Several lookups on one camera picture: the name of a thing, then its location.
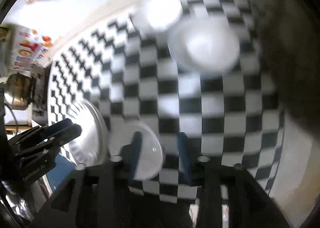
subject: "wire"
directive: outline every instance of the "wire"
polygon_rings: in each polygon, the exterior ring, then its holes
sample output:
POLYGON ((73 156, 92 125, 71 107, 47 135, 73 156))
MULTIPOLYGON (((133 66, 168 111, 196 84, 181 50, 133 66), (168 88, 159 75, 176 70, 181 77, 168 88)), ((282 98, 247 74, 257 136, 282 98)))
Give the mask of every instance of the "wire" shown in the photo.
POLYGON ((16 223, 16 225, 19 227, 19 228, 26 228, 24 226, 24 224, 18 219, 18 217, 16 216, 16 214, 14 213, 14 211, 11 209, 7 199, 5 198, 5 194, 4 194, 4 186, 3 184, 0 182, 1 184, 1 188, 0 188, 0 199, 2 200, 3 202, 3 205, 5 207, 5 209, 7 210, 9 216, 11 217, 11 219, 16 223))
POLYGON ((12 117, 13 117, 15 123, 16 123, 16 133, 15 133, 15 136, 16 136, 17 133, 18 133, 18 121, 17 121, 17 119, 16 119, 16 117, 15 117, 12 109, 9 107, 9 105, 7 105, 6 103, 4 103, 4 105, 5 105, 6 107, 8 107, 8 109, 10 110, 10 112, 11 112, 11 114, 12 114, 12 117))

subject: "metal screw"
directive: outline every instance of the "metal screw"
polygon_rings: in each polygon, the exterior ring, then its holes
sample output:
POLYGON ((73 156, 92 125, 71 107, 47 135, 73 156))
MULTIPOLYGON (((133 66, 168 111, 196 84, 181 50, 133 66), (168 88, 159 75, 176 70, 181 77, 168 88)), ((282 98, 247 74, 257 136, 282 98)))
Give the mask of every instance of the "metal screw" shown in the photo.
POLYGON ((84 170, 85 169, 85 164, 78 164, 75 166, 75 170, 84 170))
POLYGON ((199 157, 197 158, 197 160, 198 160, 199 162, 209 162, 209 161, 210 161, 210 158, 207 157, 207 156, 199 156, 199 157))
POLYGON ((110 157, 110 161, 111 162, 121 162, 122 157, 121 156, 112 156, 112 157, 110 157))

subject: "metal kettle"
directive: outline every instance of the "metal kettle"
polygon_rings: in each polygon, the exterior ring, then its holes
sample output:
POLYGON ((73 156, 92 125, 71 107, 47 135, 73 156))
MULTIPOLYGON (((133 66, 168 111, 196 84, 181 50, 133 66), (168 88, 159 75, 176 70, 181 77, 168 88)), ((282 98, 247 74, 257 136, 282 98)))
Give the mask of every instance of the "metal kettle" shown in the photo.
POLYGON ((34 93, 35 79, 22 74, 9 76, 4 91, 4 101, 13 110, 25 110, 34 93))

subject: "black and white checkerboard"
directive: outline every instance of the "black and white checkerboard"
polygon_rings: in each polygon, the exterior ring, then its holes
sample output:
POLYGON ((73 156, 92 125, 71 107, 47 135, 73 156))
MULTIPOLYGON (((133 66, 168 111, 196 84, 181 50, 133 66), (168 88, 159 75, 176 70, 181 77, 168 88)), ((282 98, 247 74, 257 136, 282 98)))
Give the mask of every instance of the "black and white checkerboard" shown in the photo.
MULTIPOLYGON (((64 119, 77 98, 91 100, 109 130, 140 119, 159 137, 163 169, 153 180, 130 189, 168 202, 194 203, 200 188, 183 179, 178 131, 196 151, 217 164, 243 163, 268 192, 276 175, 283 136, 283 114, 267 71, 256 52, 256 34, 247 0, 181 0, 183 17, 223 17, 240 38, 240 59, 218 78, 186 72, 171 59, 163 37, 145 38, 130 14, 100 21, 76 37, 52 64, 49 124, 64 119)), ((68 145, 61 154, 74 162, 68 145)))

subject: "white square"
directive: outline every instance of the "white square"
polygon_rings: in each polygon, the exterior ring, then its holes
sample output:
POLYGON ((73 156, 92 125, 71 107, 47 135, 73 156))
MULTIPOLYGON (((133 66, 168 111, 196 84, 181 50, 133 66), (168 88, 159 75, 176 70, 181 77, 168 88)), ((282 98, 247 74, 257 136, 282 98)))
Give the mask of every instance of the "white square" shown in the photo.
POLYGON ((185 132, 186 135, 197 136, 202 132, 202 118, 201 115, 183 115, 180 116, 180 132, 185 132))
POLYGON ((281 147, 282 141, 283 141, 283 129, 279 129, 278 136, 277 136, 277 145, 276 145, 277 148, 281 147))
POLYGON ((186 74, 179 76, 178 90, 180 97, 200 97, 201 84, 199 74, 186 74))
POLYGON ((245 111, 247 114, 262 112, 261 91, 247 91, 245 93, 245 111))
POLYGON ((125 84, 137 83, 140 77, 140 70, 138 65, 127 66, 124 70, 123 82, 125 84))
POLYGON ((242 73, 233 73, 224 75, 223 81, 223 92, 225 94, 243 94, 244 83, 242 73))
POLYGON ((224 115, 225 134, 244 134, 246 125, 245 112, 226 113, 224 115))
POLYGON ((160 195, 159 198, 160 198, 160 201, 162 202, 169 202, 173 204, 176 204, 178 201, 178 198, 176 196, 170 196, 170 195, 160 195))
POLYGON ((159 136, 158 116, 140 116, 140 121, 146 124, 155 135, 159 136))
POLYGON ((177 63, 171 58, 159 60, 157 65, 157 75, 158 79, 177 79, 177 63))
POLYGON ((178 94, 160 95, 158 97, 158 115, 172 117, 179 116, 178 94))
POLYGON ((104 71, 101 73, 101 76, 99 77, 99 86, 100 88, 110 87, 111 84, 111 72, 110 71, 104 71))
POLYGON ((102 116, 109 116, 110 115, 110 101, 99 101, 99 112, 102 116))
POLYGON ((188 186, 179 184, 178 185, 178 198, 196 199, 197 197, 197 186, 188 186))
POLYGON ((139 99, 136 98, 126 98, 123 102, 123 114, 125 116, 128 115, 139 115, 140 110, 140 102, 139 99))
POLYGON ((165 154, 179 155, 177 135, 162 134, 159 141, 164 148, 165 154))
POLYGON ((121 72, 124 70, 125 65, 125 56, 117 55, 113 57, 113 60, 111 61, 111 71, 113 73, 121 72))
POLYGON ((277 131, 279 128, 279 111, 264 110, 262 114, 263 131, 277 131))
POLYGON ((241 17, 241 13, 234 3, 222 3, 221 6, 227 17, 241 17))
POLYGON ((203 94, 201 97, 202 115, 215 116, 224 114, 222 93, 203 94))
POLYGON ((275 148, 274 147, 261 150, 258 167, 271 166, 274 158, 275 158, 275 148))
POLYGON ((233 167, 237 163, 242 163, 242 153, 228 152, 222 154, 221 165, 233 167))
POLYGON ((253 177, 256 177, 257 170, 258 170, 257 167, 247 169, 247 171, 248 171, 253 177))
POLYGON ((260 61, 256 54, 248 54, 240 57, 241 72, 245 74, 254 74, 260 72, 260 61))
POLYGON ((268 178, 266 178, 266 179, 262 179, 262 180, 257 180, 257 182, 258 182, 258 184, 263 188, 263 189, 265 189, 266 188, 266 185, 267 185, 267 183, 268 183, 268 178))
POLYGON ((124 87, 122 83, 116 83, 111 85, 110 89, 110 101, 118 102, 124 97, 124 87))
POLYGON ((143 190, 129 186, 129 191, 136 195, 144 195, 143 190))
POLYGON ((220 185, 222 199, 228 199, 228 188, 226 185, 220 185))
POLYGON ((178 185, 179 171, 177 169, 163 168, 159 172, 159 182, 161 184, 178 185))
POLYGON ((191 8, 196 18, 208 18, 208 12, 205 6, 194 4, 191 8))
POLYGON ((156 46, 142 47, 140 49, 139 62, 141 65, 155 65, 157 63, 156 46))
POLYGON ((223 135, 202 135, 201 154, 205 156, 222 155, 222 151, 223 135))
POLYGON ((144 180, 142 181, 143 191, 150 194, 160 194, 160 186, 158 181, 144 180))
POLYGON ((261 149, 261 132, 246 133, 244 138, 244 154, 253 154, 261 149))
POLYGON ((141 79, 139 83, 140 98, 154 98, 158 96, 158 81, 156 78, 141 79))
POLYGON ((261 74, 261 91, 263 94, 273 94, 276 91, 276 86, 268 73, 261 74))
POLYGON ((275 163, 272 164, 269 178, 275 177, 278 165, 279 165, 279 162, 275 162, 275 163))

